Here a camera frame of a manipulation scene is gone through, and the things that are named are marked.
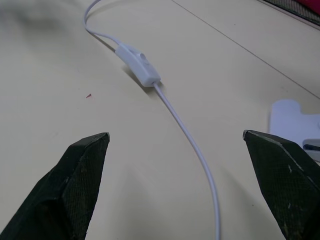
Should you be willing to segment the white plastic piece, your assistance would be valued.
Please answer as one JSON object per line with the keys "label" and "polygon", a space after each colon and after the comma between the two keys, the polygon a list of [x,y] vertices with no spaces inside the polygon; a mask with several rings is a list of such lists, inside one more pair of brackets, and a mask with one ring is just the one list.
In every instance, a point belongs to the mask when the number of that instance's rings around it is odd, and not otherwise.
{"label": "white plastic piece", "polygon": [[320,163],[320,113],[304,114],[297,101],[278,100],[271,107],[268,133],[295,142]]}

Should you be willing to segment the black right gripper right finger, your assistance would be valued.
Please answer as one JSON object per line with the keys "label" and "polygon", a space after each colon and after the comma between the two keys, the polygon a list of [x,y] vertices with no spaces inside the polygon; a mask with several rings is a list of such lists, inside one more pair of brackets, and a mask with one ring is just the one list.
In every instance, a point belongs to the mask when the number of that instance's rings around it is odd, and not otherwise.
{"label": "black right gripper right finger", "polygon": [[260,191],[286,240],[320,240],[320,166],[295,142],[245,130]]}

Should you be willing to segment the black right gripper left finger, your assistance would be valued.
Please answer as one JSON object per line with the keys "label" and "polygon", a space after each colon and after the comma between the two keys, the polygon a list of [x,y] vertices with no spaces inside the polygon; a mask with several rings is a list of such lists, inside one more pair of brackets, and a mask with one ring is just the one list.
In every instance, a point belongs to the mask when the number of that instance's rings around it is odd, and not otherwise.
{"label": "black right gripper left finger", "polygon": [[33,187],[0,240],[85,240],[99,195],[110,135],[71,144]]}

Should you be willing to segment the dark mat with red object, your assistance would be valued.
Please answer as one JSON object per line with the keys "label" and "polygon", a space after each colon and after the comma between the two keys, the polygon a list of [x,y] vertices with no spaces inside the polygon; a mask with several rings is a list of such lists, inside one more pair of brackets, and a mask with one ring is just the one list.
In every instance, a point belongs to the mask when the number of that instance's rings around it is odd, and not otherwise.
{"label": "dark mat with red object", "polygon": [[320,0],[259,0],[320,27]]}

